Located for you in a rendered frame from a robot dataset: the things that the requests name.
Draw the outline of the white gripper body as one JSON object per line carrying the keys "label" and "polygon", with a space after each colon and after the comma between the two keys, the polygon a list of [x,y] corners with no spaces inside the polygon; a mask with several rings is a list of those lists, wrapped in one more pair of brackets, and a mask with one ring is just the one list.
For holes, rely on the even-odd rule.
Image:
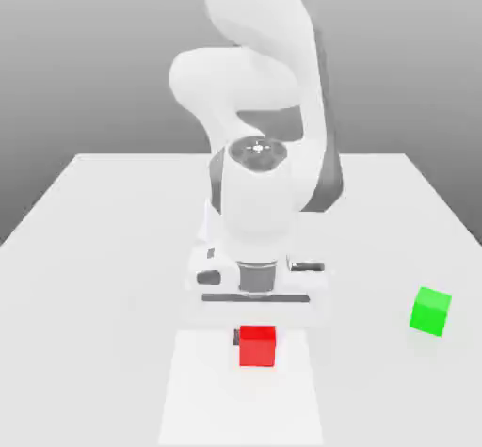
{"label": "white gripper body", "polygon": [[329,318],[324,291],[278,291],[269,295],[186,293],[186,322],[197,327],[315,327]]}

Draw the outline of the small red cube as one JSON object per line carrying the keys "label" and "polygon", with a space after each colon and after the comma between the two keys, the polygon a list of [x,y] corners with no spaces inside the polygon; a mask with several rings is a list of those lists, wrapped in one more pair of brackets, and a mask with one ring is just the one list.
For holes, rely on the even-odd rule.
{"label": "small red cube", "polygon": [[277,333],[274,326],[239,328],[239,364],[244,367],[273,367]]}

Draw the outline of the small green cube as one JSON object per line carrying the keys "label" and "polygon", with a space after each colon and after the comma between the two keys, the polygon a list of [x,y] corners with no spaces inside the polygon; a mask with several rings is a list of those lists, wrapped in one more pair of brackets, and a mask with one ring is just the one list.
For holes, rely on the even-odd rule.
{"label": "small green cube", "polygon": [[451,302],[451,295],[422,286],[414,299],[410,327],[441,337]]}

